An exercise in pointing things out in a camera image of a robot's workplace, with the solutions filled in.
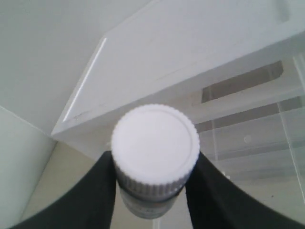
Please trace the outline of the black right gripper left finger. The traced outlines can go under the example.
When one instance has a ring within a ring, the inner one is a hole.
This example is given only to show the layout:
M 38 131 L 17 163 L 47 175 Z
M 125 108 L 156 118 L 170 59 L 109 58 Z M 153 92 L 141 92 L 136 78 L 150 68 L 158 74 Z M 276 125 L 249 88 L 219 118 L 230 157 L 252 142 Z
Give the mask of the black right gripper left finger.
M 15 229 L 109 229 L 116 197 L 112 155 L 106 151 L 67 193 Z

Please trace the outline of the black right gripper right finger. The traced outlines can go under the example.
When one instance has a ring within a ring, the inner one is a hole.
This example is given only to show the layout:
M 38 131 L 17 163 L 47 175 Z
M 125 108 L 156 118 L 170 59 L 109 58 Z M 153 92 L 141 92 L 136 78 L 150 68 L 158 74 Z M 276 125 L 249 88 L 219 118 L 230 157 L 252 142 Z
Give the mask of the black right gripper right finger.
M 227 179 L 202 153 L 185 185 L 194 229 L 303 229 Z

